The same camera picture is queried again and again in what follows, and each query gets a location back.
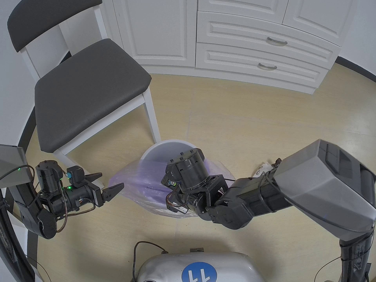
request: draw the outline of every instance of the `floor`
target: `floor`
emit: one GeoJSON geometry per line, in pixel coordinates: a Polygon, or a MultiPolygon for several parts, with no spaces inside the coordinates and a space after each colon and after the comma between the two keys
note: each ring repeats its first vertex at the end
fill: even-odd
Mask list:
{"type": "MultiPolygon", "coordinates": [[[[287,157],[319,138],[340,145],[376,171],[376,83],[338,64],[314,95],[168,75],[153,75],[151,92],[162,139],[194,143],[236,178],[251,176],[261,163],[287,157]]],[[[54,159],[40,151],[37,138],[35,131],[26,154],[33,166],[54,159]]],[[[107,184],[152,144],[141,107],[70,156],[92,173],[103,172],[107,184]]],[[[191,247],[242,252],[254,259],[270,282],[313,281],[317,270],[340,254],[338,239],[296,208],[254,218],[233,231],[198,217],[177,220],[154,215],[118,196],[94,212],[70,217],[65,230],[52,240],[40,238],[38,261],[53,282],[130,281],[133,247],[140,240],[169,252],[188,252],[191,247]]],[[[159,253],[140,246],[137,268],[159,253]]],[[[369,261],[376,264],[376,246],[369,261]]],[[[317,281],[337,281],[339,275],[337,260],[320,271],[317,281]]],[[[373,266],[370,278],[375,276],[373,266]]]]}

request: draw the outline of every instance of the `white logo symbol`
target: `white logo symbol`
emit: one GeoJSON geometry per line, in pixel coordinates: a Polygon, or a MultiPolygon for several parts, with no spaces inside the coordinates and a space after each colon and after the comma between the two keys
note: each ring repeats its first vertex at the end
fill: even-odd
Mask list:
{"type": "MultiPolygon", "coordinates": [[[[193,275],[192,275],[192,271],[191,271],[191,270],[188,271],[188,275],[189,275],[189,282],[198,282],[198,281],[199,281],[198,278],[193,279],[193,275]]],[[[209,279],[210,279],[210,276],[206,278],[206,277],[205,277],[205,271],[204,271],[204,269],[202,268],[202,269],[201,269],[201,282],[206,282],[206,281],[208,281],[209,279]]]]}

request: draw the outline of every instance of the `drawer handle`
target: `drawer handle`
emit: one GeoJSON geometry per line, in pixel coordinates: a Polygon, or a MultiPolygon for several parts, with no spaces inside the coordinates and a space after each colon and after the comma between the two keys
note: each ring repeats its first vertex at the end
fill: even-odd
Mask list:
{"type": "Polygon", "coordinates": [[[278,41],[278,40],[272,39],[269,36],[266,38],[266,40],[272,43],[280,44],[280,45],[287,45],[287,41],[284,41],[284,42],[278,41]]]}
{"type": "Polygon", "coordinates": [[[277,66],[270,67],[270,66],[265,66],[265,65],[263,65],[263,64],[261,64],[261,63],[259,63],[259,67],[261,67],[261,68],[265,68],[265,69],[270,69],[270,70],[275,70],[275,69],[277,69],[277,66]]]}

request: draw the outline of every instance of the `wall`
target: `wall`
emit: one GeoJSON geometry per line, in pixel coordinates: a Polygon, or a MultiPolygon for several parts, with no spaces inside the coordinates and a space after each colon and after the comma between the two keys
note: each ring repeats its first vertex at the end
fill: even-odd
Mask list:
{"type": "MultiPolygon", "coordinates": [[[[17,145],[34,107],[35,81],[17,54],[7,20],[21,0],[0,0],[0,143],[17,145]]],[[[31,42],[27,49],[40,76],[54,68],[68,52],[59,26],[31,42]]]]}
{"type": "Polygon", "coordinates": [[[376,0],[359,0],[340,56],[376,75],[376,0]]]}

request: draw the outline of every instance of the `blue circular logo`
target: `blue circular logo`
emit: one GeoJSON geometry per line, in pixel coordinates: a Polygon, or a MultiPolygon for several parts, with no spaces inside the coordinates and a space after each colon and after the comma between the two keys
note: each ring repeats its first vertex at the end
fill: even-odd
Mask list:
{"type": "Polygon", "coordinates": [[[183,282],[216,282],[216,280],[217,271],[205,262],[191,263],[182,272],[183,282]]]}

